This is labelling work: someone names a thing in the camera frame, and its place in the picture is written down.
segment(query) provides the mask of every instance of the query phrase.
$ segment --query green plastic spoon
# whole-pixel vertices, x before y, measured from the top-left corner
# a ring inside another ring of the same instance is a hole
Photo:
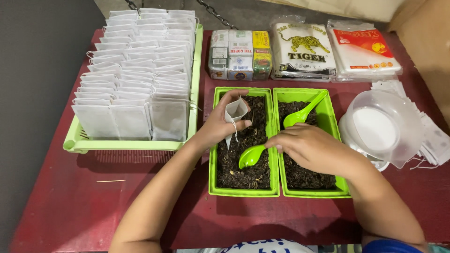
[[[256,145],[246,149],[239,158],[239,169],[255,165],[265,149],[264,145]]]
[[[295,123],[305,123],[306,118],[308,118],[308,114],[311,112],[311,110],[328,94],[328,90],[323,90],[320,92],[316,98],[314,98],[309,105],[307,105],[302,110],[291,113],[288,115],[284,121],[283,126],[284,128],[292,127]]]
[[[283,121],[284,128],[289,127],[289,126],[292,127],[295,123],[305,123],[306,118],[308,118],[308,114],[311,112],[311,110],[327,94],[328,94],[328,91],[323,90],[305,108],[303,108],[302,110],[300,110],[296,113],[292,113],[292,114],[288,115]],[[242,153],[241,157],[239,158],[239,169],[243,169],[245,167],[255,165],[258,162],[259,157],[261,157],[261,154],[265,149],[266,148],[264,147],[264,145],[257,145],[257,146],[253,146],[253,147],[246,149]]]

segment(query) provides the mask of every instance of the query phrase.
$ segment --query green plastic tray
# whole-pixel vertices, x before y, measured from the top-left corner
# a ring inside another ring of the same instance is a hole
[[[198,88],[200,82],[200,63],[202,58],[203,26],[197,25],[195,37],[194,60],[192,69],[191,101],[198,104]],[[187,140],[197,132],[197,108],[189,112]],[[64,140],[63,148],[68,152],[85,154],[89,150],[99,149],[140,149],[140,150],[179,150],[185,142],[149,141],[149,140],[90,140],[76,116]]]
[[[306,88],[274,88],[274,116],[276,121],[277,132],[280,131],[280,121],[278,113],[279,102],[311,102],[321,89],[306,89]],[[338,140],[341,140],[339,135],[338,123],[334,115],[333,105],[331,104],[330,95],[327,94],[325,98],[316,106],[317,123],[319,127],[331,134]],[[344,178],[336,176],[335,190],[290,190],[286,183],[286,172],[284,170],[283,154],[278,154],[278,162],[281,175],[281,186],[283,188],[283,195],[287,197],[296,198],[316,198],[316,199],[338,199],[351,198],[348,190],[348,185]]]
[[[250,90],[248,96],[263,96],[265,97],[265,118],[266,127],[265,133],[267,137],[276,135],[275,118],[272,105],[272,94],[270,89],[266,88],[245,88],[245,87],[216,87],[214,93],[214,107],[219,103],[220,97],[227,91],[232,89],[247,89]],[[209,152],[209,187],[208,192],[211,195],[230,196],[230,197],[279,197],[279,171],[278,171],[278,155],[276,148],[269,149],[269,168],[270,168],[270,189],[255,190],[255,189],[230,189],[216,187],[216,171],[217,171],[217,145],[211,148]]]

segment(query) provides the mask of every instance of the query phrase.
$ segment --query loose tea leaves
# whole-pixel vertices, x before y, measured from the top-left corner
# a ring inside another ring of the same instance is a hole
[[[264,144],[266,137],[266,105],[264,97],[242,96],[251,111],[242,120],[251,120],[252,125],[238,132],[238,141],[233,137],[229,150],[225,140],[217,147],[217,187],[233,189],[269,189],[269,153],[265,150],[255,166],[239,169],[239,158],[251,146]]]
[[[280,127],[283,129],[283,120],[291,113],[305,108],[309,102],[278,102]],[[315,109],[308,114],[307,124],[317,125],[317,114]],[[286,182],[288,189],[334,189],[336,188],[336,177],[310,171],[298,165],[288,154],[283,154],[284,170],[286,171]]]

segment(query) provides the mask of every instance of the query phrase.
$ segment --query gray wall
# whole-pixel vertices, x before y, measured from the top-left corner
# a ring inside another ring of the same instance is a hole
[[[0,252],[7,251],[94,30],[103,25],[93,0],[0,0]]]

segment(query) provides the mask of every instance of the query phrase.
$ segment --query person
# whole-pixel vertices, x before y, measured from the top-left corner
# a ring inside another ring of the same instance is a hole
[[[240,131],[251,125],[249,120],[240,120],[236,122],[235,129],[224,118],[225,106],[246,94],[248,90],[242,89],[224,94],[202,128],[145,186],[122,218],[111,241],[110,253],[162,252],[159,244],[161,235],[201,155],[236,129]],[[382,174],[360,153],[318,127],[300,123],[269,138],[265,146],[286,152],[302,167],[347,180],[356,217],[364,229],[361,242],[363,252],[427,252],[422,228],[412,212]],[[274,242],[264,244],[264,252],[267,253],[312,252],[290,240],[272,239],[266,242]],[[240,243],[220,253],[258,252],[252,246],[256,245]]]

